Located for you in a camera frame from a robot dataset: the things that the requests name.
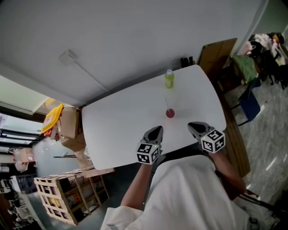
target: table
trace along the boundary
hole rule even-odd
[[[200,66],[174,71],[172,89],[164,75],[133,85],[96,101],[82,110],[86,145],[96,169],[137,162],[136,146],[144,133],[163,126],[163,153],[194,144],[187,124],[207,122],[224,130],[226,121],[219,98]],[[166,117],[166,102],[176,112]]]

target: cardboard box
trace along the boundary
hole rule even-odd
[[[32,148],[15,149],[13,154],[15,161],[22,161],[23,163],[35,161]]]
[[[73,152],[84,149],[86,146],[83,132],[78,134],[76,138],[64,137],[62,135],[60,135],[59,137],[60,137],[61,144],[64,147],[71,149]]]
[[[76,138],[79,127],[79,111],[75,107],[64,107],[60,117],[59,134],[64,137]]]
[[[99,175],[103,175],[103,174],[111,173],[115,171],[113,168],[108,168],[104,170],[95,169],[91,161],[91,158],[87,154],[85,154],[86,151],[87,149],[84,148],[80,151],[75,152],[78,164],[84,174],[84,177],[95,177],[95,176],[99,176]]]
[[[203,46],[199,66],[211,82],[219,77],[236,41],[237,38],[232,38]]]

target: blue chair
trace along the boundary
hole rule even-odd
[[[256,78],[253,82],[251,82],[245,92],[239,97],[238,101],[239,104],[235,105],[231,109],[234,109],[238,106],[242,107],[242,110],[244,114],[247,117],[247,121],[239,124],[238,126],[244,125],[250,121],[252,121],[260,112],[260,106],[258,104],[258,101],[256,100],[252,89],[255,87],[261,86],[261,82],[259,78]]]

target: white shirt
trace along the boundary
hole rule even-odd
[[[157,168],[144,211],[108,208],[101,230],[246,230],[249,214],[236,203],[261,216],[257,205],[229,200],[210,159],[190,156]]]

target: floor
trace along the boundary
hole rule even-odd
[[[230,106],[237,104],[238,97],[245,90],[244,87],[226,94]],[[262,83],[253,92],[263,111],[250,123],[240,128],[249,157],[251,172],[245,177],[249,190],[259,194],[264,201],[274,202],[282,188],[288,182],[287,149],[288,135],[288,91],[279,85],[271,86],[269,81]],[[238,107],[233,110],[237,123],[245,121],[245,116]],[[34,155],[38,165],[38,176],[68,172],[78,168],[75,159],[56,159],[64,153],[72,151],[63,147],[61,143],[49,139],[34,146]],[[100,229],[107,207],[118,207],[131,181],[139,169],[139,164],[118,167],[114,173],[104,176],[104,180],[111,199],[97,209],[92,215],[76,227],[63,224],[50,218],[37,193],[30,194],[29,199],[39,219],[46,229]]]
[[[270,85],[267,79],[252,91],[261,106],[261,112],[250,123],[239,127],[251,166],[245,177],[249,190],[260,195],[261,200],[274,203],[288,184],[288,91],[279,84]],[[238,103],[245,87],[225,95],[232,107]],[[237,107],[232,110],[238,124],[246,117]]]

